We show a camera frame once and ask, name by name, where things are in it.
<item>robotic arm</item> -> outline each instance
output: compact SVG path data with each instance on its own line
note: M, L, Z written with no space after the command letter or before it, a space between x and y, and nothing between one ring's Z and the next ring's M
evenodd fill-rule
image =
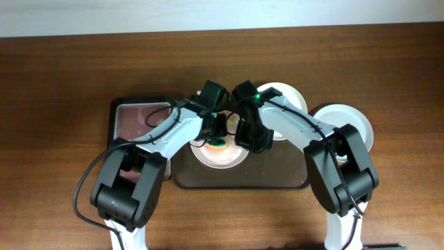
M157 205L167 160L190 140L227 135L226 116L217 113L224 105L225 94L225 88L206 82L198 96L171 107L173 111L167 120L136 139L143 142L157 138L155 141L118 148L105 159L90 201L106 224L121 232L126 249L146 249L144 226ZM271 148L273 133L277 131L304 151L311 188L327 211L325 246L341 249L348 242L348 249L361 249L361 221L353 216L357 210L365 209L378 177L357 129L351 125L336 128L317 121L292 106L281 92L271 88L258 93L249 81L238 85L233 97L234 109L242 118L234 139L236 144L259 153ZM325 139L335 153L348 156L340 170L343 181L329 157ZM138 182L120 177L121 169L140 172ZM352 228L357 233L348 240ZM116 235L111 236L113 249L120 249Z

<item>wooden table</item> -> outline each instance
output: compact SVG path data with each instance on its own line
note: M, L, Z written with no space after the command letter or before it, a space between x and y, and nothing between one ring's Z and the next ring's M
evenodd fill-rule
M380 185L364 244L444 248L444 24L274 28L0 39L0 248L110 249L80 221L74 188L106 143L116 97L180 99L207 79L288 83L309 110L345 103L375 132ZM98 168L79 207L89 204ZM152 249L322 244L325 211L303 191L186 191L164 184Z

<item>wood grain surface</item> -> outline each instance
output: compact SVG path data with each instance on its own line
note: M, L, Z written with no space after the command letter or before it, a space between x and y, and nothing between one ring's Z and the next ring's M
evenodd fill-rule
M379 187L364 244L444 249L444 23L0 39L0 249L110 249L80 221L74 188L106 143L116 97L288 83L309 110L344 103L373 125ZM79 207L89 204L98 168ZM186 191L164 184L150 249L322 244L325 211L303 191Z

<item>brown tray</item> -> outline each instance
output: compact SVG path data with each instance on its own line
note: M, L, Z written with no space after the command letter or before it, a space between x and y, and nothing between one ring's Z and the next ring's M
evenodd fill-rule
M184 189L295 189L309 185L304 154L287 140L274 141L270 151L249 153L229 169L201 163L185 145L171 161L173 180Z

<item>plate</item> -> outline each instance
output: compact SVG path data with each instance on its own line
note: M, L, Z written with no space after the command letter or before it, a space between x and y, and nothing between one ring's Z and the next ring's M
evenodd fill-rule
M305 103L304 97L302 97L299 91L297 91L294 87L291 87L285 83L266 83L259 86L257 91L262 92L268 88L275 88L276 90L281 91L291 104L307 113L307 104ZM286 138L278 132L275 132L273 135L273 140L286 140Z
M227 116L230 114L230 111L222 111L221 113L226 114ZM237 122L239 121L239 116L233 114L229 118L229 122L227 124L228 132L235 133ZM227 169L230 167L234 167L241 163L248 155L248 150L243 147L239 147L234 143L234 135L227 135L225 137L228 143L228 148L220 151L215 151L203 147L191 147L191 151L195 155L197 159L199 159L203 164L208 167L213 167L216 169ZM193 145L200 146L202 141L191 141Z
M350 124L353 125L361 134L362 140L366 145L367 151L370 151L373 145L373 129L367 117L356 108L343 105L332 104L321 108L313 116L321 122L335 125L338 128ZM346 161L347 156L337 156L339 161Z

